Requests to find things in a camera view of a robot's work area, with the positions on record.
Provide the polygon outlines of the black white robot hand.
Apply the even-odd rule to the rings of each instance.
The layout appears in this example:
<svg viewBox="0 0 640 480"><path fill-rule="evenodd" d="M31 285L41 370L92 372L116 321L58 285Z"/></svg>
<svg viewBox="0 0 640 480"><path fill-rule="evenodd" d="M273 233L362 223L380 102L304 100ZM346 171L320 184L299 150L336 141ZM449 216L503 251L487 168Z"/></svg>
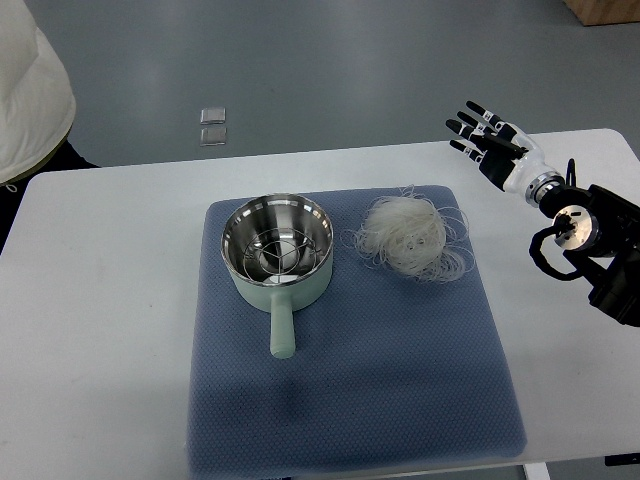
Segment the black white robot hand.
<svg viewBox="0 0 640 480"><path fill-rule="evenodd" d="M517 194L536 206L545 190L564 183L528 134L473 101L467 101L466 109L445 125L457 135L450 146L474 162L503 192Z"/></svg>

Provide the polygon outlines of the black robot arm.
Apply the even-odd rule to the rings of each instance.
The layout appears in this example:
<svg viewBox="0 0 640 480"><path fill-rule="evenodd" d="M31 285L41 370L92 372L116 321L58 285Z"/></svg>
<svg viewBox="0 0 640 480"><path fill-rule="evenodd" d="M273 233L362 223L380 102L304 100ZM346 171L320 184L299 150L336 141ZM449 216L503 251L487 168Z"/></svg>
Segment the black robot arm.
<svg viewBox="0 0 640 480"><path fill-rule="evenodd" d="M549 219L550 226L533 235L529 255L546 275L560 281L583 278L592 286L591 306L618 323L639 326L639 207L592 184L576 184L576 163L565 176L546 173L525 190L527 202ZM563 273L542 252L551 238L574 267Z"/></svg>

